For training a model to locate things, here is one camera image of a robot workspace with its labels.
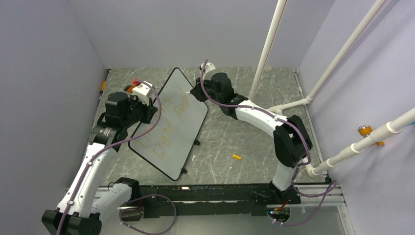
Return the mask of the white whiteboard black frame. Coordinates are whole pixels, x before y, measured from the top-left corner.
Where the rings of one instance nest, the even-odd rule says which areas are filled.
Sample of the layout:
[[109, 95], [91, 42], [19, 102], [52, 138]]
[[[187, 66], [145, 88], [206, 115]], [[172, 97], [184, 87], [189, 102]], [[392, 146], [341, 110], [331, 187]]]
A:
[[208, 114], [208, 106], [189, 94], [193, 88], [179, 68], [174, 68], [159, 91], [159, 109], [150, 124], [140, 123], [129, 148], [173, 181], [184, 165]]

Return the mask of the yellow marker cap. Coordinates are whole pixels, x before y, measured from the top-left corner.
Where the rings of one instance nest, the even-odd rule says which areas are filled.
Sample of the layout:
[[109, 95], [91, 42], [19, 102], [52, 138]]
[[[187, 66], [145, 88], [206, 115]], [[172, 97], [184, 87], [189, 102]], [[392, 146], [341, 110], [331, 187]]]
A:
[[242, 158], [240, 156], [236, 155], [236, 154], [233, 154], [232, 157], [236, 160], [239, 160], [239, 161], [242, 160]]

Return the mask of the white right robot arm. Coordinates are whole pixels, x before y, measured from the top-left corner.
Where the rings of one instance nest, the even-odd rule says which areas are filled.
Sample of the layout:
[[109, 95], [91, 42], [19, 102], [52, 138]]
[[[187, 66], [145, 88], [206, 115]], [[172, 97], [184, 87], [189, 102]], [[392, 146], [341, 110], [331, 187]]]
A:
[[285, 117], [273, 114], [256, 106], [247, 97], [234, 91], [228, 75], [219, 72], [209, 80], [198, 78], [189, 91], [199, 102], [210, 100], [220, 106], [222, 112], [236, 120], [247, 122], [273, 138], [278, 160], [277, 170], [272, 179], [270, 198], [282, 203], [288, 198], [296, 168], [303, 159], [310, 160], [312, 141], [299, 116]]

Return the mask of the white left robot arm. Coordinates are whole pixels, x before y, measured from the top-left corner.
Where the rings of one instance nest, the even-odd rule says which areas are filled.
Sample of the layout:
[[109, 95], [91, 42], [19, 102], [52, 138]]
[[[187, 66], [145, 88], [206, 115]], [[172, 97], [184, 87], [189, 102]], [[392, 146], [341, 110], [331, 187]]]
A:
[[51, 235], [98, 235], [103, 222], [119, 206], [140, 201], [139, 182], [126, 177], [119, 178], [97, 201], [94, 198], [110, 162], [128, 140], [128, 128], [138, 122], [149, 124], [157, 111], [149, 88], [131, 95], [108, 95], [75, 179], [56, 209], [45, 210], [42, 216]]

